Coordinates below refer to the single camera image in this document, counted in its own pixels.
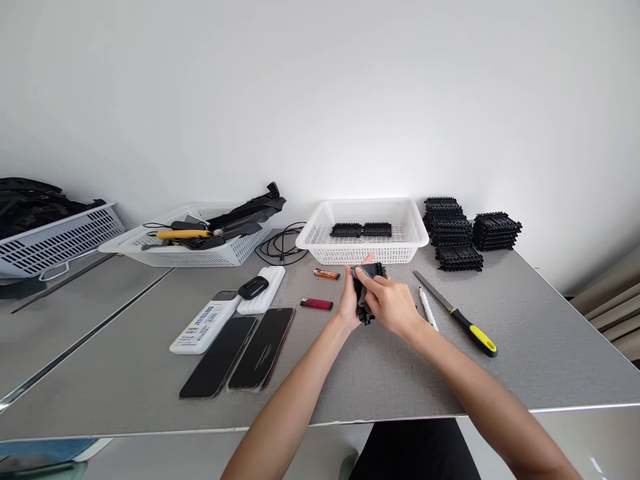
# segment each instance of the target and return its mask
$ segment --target white label on remote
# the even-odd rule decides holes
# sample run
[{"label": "white label on remote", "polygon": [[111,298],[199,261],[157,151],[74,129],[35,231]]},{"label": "white label on remote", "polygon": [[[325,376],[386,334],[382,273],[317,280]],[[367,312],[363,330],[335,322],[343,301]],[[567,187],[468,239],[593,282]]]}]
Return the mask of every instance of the white label on remote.
[{"label": "white label on remote", "polygon": [[224,303],[209,302],[204,310],[202,310],[193,326],[186,329],[182,335],[180,335],[180,338],[175,341],[175,346],[186,347],[196,345],[198,341],[202,340],[206,332],[213,327],[216,317],[222,311],[224,306]]}]

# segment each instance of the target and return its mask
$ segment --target white power bank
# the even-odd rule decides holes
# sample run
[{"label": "white power bank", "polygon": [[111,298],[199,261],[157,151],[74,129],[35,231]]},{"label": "white power bank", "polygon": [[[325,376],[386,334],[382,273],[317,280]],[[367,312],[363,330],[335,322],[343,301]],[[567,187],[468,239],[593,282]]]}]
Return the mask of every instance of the white power bank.
[{"label": "white power bank", "polygon": [[240,315],[257,315],[264,313],[269,309],[271,301],[275,293],[278,291],[280,282],[285,276],[285,268],[281,266],[265,267],[258,273],[260,277],[264,277],[269,281],[269,286],[264,292],[251,300],[242,300],[238,305],[238,313]]}]

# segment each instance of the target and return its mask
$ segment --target power cord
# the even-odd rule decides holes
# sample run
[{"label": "power cord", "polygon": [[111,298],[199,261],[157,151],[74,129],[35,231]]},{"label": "power cord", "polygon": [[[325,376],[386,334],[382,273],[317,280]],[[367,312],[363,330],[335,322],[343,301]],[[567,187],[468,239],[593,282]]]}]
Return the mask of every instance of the power cord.
[{"label": "power cord", "polygon": [[[269,265],[273,265],[273,266],[282,265],[284,267],[286,265],[293,265],[294,263],[302,260],[304,257],[307,256],[307,254],[309,253],[309,250],[300,250],[295,245],[292,246],[289,250],[285,250],[285,237],[287,235],[299,235],[300,232],[302,231],[302,229],[304,228],[304,225],[302,225],[301,227],[292,228],[294,225],[298,225],[299,223],[305,224],[306,222],[295,222],[295,223],[292,223],[292,224],[288,225],[284,230],[282,230],[282,232],[276,233],[270,239],[265,240],[260,245],[258,245],[256,247],[256,249],[255,249],[255,254],[258,257],[260,257],[260,259],[262,261],[268,263]],[[278,246],[276,245],[276,242],[277,242],[278,239],[281,240],[280,248],[278,248]],[[302,252],[305,253],[304,255],[302,255],[302,257],[300,257],[300,258],[298,258],[298,259],[296,259],[296,260],[294,260],[292,262],[285,263],[285,258],[286,257],[290,257],[292,255],[298,255],[299,253],[302,253]],[[260,255],[261,253],[262,253],[262,255],[264,255],[265,257],[268,257],[268,258],[277,258],[278,259],[278,263],[271,263],[269,260],[267,260],[262,255]]]}]

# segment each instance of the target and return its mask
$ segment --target curtain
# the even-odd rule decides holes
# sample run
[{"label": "curtain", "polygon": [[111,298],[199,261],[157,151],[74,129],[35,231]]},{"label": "curtain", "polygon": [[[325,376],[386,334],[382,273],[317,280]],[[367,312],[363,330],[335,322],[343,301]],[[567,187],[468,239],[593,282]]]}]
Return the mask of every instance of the curtain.
[{"label": "curtain", "polygon": [[640,256],[571,300],[629,360],[640,359]]}]

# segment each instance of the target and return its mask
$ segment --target white pen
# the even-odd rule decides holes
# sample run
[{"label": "white pen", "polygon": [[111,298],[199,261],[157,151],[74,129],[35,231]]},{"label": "white pen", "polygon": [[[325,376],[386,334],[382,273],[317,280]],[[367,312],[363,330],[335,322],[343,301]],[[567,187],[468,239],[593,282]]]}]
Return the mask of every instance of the white pen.
[{"label": "white pen", "polygon": [[436,331],[440,331],[438,330],[438,325],[435,324],[435,318],[433,318],[433,313],[429,308],[429,302],[427,301],[425,291],[422,290],[422,287],[418,287],[418,289],[420,291],[420,301],[422,302],[422,306],[425,309],[425,313],[427,314],[427,320]]}]

